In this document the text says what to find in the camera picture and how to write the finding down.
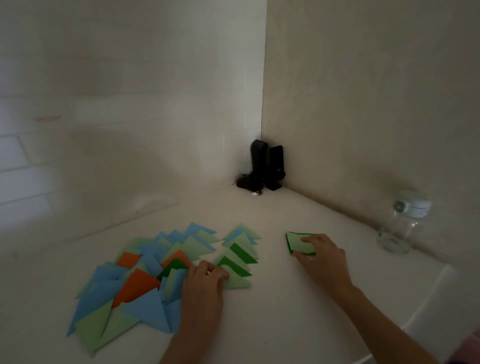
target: orange paper triangle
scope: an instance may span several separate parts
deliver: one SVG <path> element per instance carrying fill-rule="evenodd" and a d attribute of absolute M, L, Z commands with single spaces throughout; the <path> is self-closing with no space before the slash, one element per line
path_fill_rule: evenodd
<path fill-rule="evenodd" d="M 128 277 L 120 292 L 113 300 L 112 308 L 117 307 L 122 302 L 131 302 L 153 288 L 160 288 L 160 281 L 142 270 L 136 269 Z"/>
<path fill-rule="evenodd" d="M 132 269 L 140 260 L 141 256 L 124 252 L 117 261 L 117 265 L 123 268 Z"/>
<path fill-rule="evenodd" d="M 187 256 L 185 255 L 185 253 L 181 250 L 178 250 L 174 255 L 172 255 L 170 258 L 168 258 L 165 262 L 161 264 L 162 268 L 165 269 L 170 264 L 170 262 L 175 258 L 180 259 L 183 263 L 185 263 L 185 265 L 188 268 L 190 268 L 190 266 L 192 265 L 190 263 L 190 260 L 188 260 Z"/>

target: tabletop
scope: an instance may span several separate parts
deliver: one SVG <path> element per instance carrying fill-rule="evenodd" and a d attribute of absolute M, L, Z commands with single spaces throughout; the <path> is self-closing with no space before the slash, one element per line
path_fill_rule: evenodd
<path fill-rule="evenodd" d="M 222 322 L 204 363 L 352 363 L 368 354 L 348 318 L 289 254 L 287 231 L 329 235 L 345 249 L 354 284 L 399 326 L 428 297 L 444 268 L 416 250 L 385 251 L 372 228 L 289 189 L 252 196 L 229 186 L 0 267 L 1 361 L 157 364 L 171 335 L 142 323 L 90 359 L 75 335 L 65 338 L 74 296 L 129 239 L 183 231 L 191 221 L 220 238 L 240 222 L 261 236 L 258 264 L 250 265 L 252 287 L 224 292 Z M 213 246 L 216 254 L 223 249 L 221 243 Z"/>

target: person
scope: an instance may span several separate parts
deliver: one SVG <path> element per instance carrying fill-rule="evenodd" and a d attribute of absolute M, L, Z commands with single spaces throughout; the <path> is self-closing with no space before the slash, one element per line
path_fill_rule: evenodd
<path fill-rule="evenodd" d="M 350 318 L 377 364 L 438 364 L 438 362 L 376 308 L 350 278 L 343 249 L 325 234 L 302 238 L 315 257 L 294 256 Z M 197 364 L 207 351 L 222 316 L 222 280 L 228 272 L 201 261 L 183 283 L 180 328 L 160 364 Z"/>

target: beige wall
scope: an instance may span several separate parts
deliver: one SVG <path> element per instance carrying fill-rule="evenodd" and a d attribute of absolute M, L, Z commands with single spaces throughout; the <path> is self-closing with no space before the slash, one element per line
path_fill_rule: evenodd
<path fill-rule="evenodd" d="M 477 1 L 269 1 L 262 138 L 285 185 L 378 226 L 396 192 L 434 205 L 415 239 L 479 247 Z"/>
<path fill-rule="evenodd" d="M 266 0 L 0 0 L 0 258 L 232 184 Z"/>

